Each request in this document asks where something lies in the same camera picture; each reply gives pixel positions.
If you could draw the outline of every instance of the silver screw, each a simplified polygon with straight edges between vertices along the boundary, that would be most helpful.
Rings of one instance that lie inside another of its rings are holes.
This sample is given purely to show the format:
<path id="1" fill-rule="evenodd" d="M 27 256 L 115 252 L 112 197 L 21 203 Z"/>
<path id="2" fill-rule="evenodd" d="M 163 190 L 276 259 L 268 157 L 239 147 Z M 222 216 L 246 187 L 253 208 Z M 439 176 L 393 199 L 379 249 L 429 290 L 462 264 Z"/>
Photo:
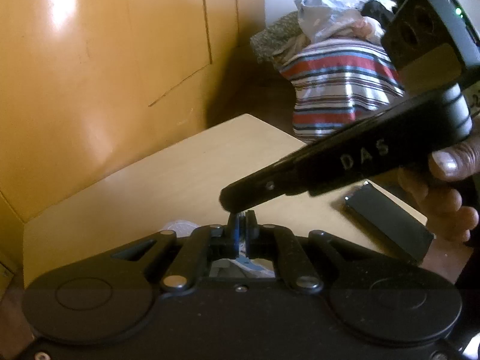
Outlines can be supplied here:
<path id="1" fill-rule="evenodd" d="M 320 285 L 320 281 L 313 276 L 302 276 L 297 279 L 297 286 L 306 290 L 315 290 Z"/>
<path id="2" fill-rule="evenodd" d="M 431 360 L 448 360 L 448 356 L 442 352 L 435 353 Z"/>
<path id="3" fill-rule="evenodd" d="M 165 279 L 163 279 L 163 284 L 167 287 L 170 288 L 183 288 L 185 287 L 187 283 L 187 279 L 183 276 L 178 276 L 178 275 L 172 275 L 172 276 L 167 276 Z"/>
<path id="4" fill-rule="evenodd" d="M 247 292 L 247 291 L 248 291 L 248 287 L 247 287 L 247 286 L 236 286 L 236 287 L 235 287 L 235 291 L 236 291 L 236 292 Z"/>
<path id="5" fill-rule="evenodd" d="M 35 354 L 35 360 L 50 360 L 50 356 L 45 352 L 37 352 Z"/>

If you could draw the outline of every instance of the striped fabric bag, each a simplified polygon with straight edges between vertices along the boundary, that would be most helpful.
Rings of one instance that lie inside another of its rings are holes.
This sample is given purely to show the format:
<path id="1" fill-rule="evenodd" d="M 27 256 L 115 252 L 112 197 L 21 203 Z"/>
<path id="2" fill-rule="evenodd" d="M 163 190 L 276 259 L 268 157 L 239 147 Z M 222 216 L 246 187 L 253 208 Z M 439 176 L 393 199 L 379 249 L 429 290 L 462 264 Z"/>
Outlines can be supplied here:
<path id="1" fill-rule="evenodd" d="M 398 74 L 381 46 L 352 38 L 312 44 L 280 73 L 297 91 L 293 127 L 312 142 L 403 96 Z"/>

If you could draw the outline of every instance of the table top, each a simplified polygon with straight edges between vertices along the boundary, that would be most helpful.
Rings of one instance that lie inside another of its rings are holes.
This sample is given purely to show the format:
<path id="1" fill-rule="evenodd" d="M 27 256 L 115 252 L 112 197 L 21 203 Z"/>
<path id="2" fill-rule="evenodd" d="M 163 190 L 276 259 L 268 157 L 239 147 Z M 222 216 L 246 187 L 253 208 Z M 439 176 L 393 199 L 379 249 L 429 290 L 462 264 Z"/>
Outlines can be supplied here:
<path id="1" fill-rule="evenodd" d="M 222 188 L 302 146 L 294 137 L 243 115 L 108 176 L 25 225 L 25 285 L 52 269 L 146 237 L 171 221 L 226 224 L 229 215 L 218 202 Z M 349 186 L 315 198 L 281 196 L 256 207 L 257 219 L 289 227 L 300 236 L 324 230 L 385 252 L 342 212 L 341 203 L 351 191 Z M 422 215 L 385 193 L 425 223 Z M 437 254 L 450 250 L 446 248 Z"/>

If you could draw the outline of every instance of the clothes pile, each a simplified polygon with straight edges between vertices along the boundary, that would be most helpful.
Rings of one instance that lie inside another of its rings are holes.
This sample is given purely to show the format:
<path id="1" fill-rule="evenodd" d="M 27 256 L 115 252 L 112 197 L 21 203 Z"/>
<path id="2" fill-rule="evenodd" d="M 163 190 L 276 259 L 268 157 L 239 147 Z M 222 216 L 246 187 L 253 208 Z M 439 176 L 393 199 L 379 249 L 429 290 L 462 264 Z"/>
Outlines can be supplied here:
<path id="1" fill-rule="evenodd" d="M 392 104 L 403 87 L 380 44 L 405 0 L 295 0 L 292 12 L 251 38 L 297 92 L 294 132 L 305 142 Z"/>

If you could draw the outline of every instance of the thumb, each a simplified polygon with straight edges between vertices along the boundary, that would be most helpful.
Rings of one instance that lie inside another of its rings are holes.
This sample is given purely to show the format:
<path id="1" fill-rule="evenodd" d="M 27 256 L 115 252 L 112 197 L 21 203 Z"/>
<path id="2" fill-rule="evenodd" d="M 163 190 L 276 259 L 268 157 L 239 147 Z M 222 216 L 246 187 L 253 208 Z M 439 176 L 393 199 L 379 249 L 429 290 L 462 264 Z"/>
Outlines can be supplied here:
<path id="1" fill-rule="evenodd" d="M 474 134 L 464 142 L 436 151 L 430 155 L 431 174 L 443 181 L 461 181 L 480 172 L 480 135 Z"/>

